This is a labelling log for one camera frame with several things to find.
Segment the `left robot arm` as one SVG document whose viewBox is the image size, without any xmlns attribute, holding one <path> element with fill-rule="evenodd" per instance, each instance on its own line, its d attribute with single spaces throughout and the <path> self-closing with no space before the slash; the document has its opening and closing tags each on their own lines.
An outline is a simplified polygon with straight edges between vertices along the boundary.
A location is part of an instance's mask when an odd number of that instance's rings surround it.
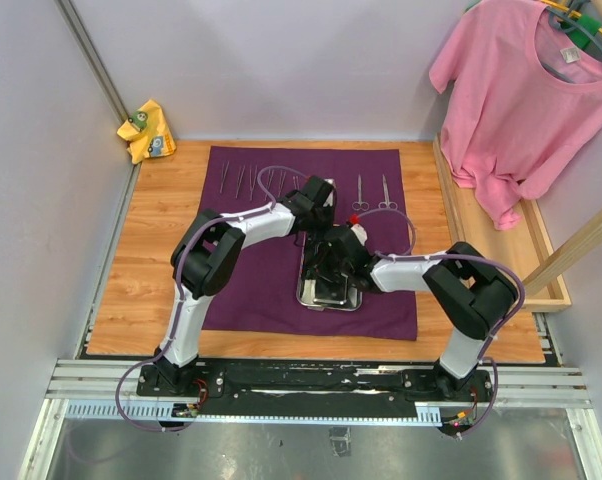
<svg viewBox="0 0 602 480">
<path fill-rule="evenodd" d="M 171 394 L 195 383 L 202 327 L 214 297 L 229 283 L 243 249 L 261 242 L 328 228 L 334 220 L 335 185 L 311 176 L 265 205 L 236 213 L 207 209 L 198 214 L 175 247 L 171 265 L 174 304 L 153 365 Z"/>
</svg>

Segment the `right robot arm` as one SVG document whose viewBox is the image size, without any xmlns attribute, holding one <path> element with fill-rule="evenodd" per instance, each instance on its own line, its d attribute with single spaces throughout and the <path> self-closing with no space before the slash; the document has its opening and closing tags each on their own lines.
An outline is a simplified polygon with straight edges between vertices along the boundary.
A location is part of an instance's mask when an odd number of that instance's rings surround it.
<svg viewBox="0 0 602 480">
<path fill-rule="evenodd" d="M 505 266 L 467 242 L 430 255 L 371 253 L 359 225 L 331 228 L 318 243 L 314 266 L 331 281 L 343 277 L 361 292 L 427 292 L 452 324 L 444 352 L 423 389 L 455 400 L 500 327 L 521 308 L 525 289 Z"/>
</svg>

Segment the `purple surgical wrap cloth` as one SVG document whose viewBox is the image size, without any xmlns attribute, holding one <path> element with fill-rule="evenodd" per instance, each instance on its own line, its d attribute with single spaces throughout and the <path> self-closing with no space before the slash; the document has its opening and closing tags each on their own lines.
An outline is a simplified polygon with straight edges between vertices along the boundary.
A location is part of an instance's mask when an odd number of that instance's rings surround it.
<svg viewBox="0 0 602 480">
<path fill-rule="evenodd" d="M 230 161 L 225 189 L 219 194 L 222 165 Z M 246 166 L 243 185 L 235 199 L 237 173 Z M 407 251 L 409 228 L 403 213 L 400 153 L 397 150 L 303 150 L 214 146 L 210 150 L 201 209 L 233 213 L 265 204 L 256 183 L 249 201 L 249 168 L 257 166 L 265 186 L 274 170 L 272 193 L 278 194 L 282 171 L 287 172 L 282 194 L 293 189 L 293 173 L 317 175 L 336 183 L 336 221 L 344 223 L 353 213 L 357 176 L 363 181 L 363 198 L 373 210 L 361 221 L 370 252 L 401 254 Z M 397 210 L 380 209 L 382 175 Z M 301 249 L 293 237 L 271 239 L 244 249 L 229 283 L 215 297 L 206 315 L 207 330 L 257 331 L 317 336 L 365 336 L 413 341 L 417 337 L 417 302 L 413 292 L 366 293 L 353 312 L 310 310 L 298 303 L 296 287 Z"/>
</svg>

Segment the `steel instrument tray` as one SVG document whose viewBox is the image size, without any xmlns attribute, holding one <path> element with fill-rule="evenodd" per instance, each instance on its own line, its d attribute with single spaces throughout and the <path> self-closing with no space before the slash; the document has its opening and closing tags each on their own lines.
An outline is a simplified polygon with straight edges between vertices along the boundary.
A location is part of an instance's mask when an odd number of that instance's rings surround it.
<svg viewBox="0 0 602 480">
<path fill-rule="evenodd" d="M 329 277 L 317 271 L 319 239 L 316 235 L 304 233 L 302 236 L 299 275 L 296 287 L 296 299 L 299 304 L 317 311 L 336 310 L 353 312 L 363 302 L 363 294 L 344 275 Z M 305 280 L 316 281 L 315 301 L 306 303 L 302 300 Z"/>
</svg>

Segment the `steel scissors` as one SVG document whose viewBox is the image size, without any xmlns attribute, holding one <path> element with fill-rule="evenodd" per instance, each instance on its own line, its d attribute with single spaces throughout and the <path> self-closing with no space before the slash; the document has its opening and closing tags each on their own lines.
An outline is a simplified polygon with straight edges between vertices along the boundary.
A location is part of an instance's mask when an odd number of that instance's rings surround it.
<svg viewBox="0 0 602 480">
<path fill-rule="evenodd" d="M 361 175 L 357 176 L 357 196 L 352 203 L 352 209 L 355 212 L 365 212 L 369 210 L 369 203 L 363 198 L 363 181 Z"/>
<path fill-rule="evenodd" d="M 385 175 L 382 175 L 382 190 L 383 199 L 378 204 L 378 207 L 380 209 L 397 210 L 398 204 L 390 198 L 389 186 Z"/>
</svg>

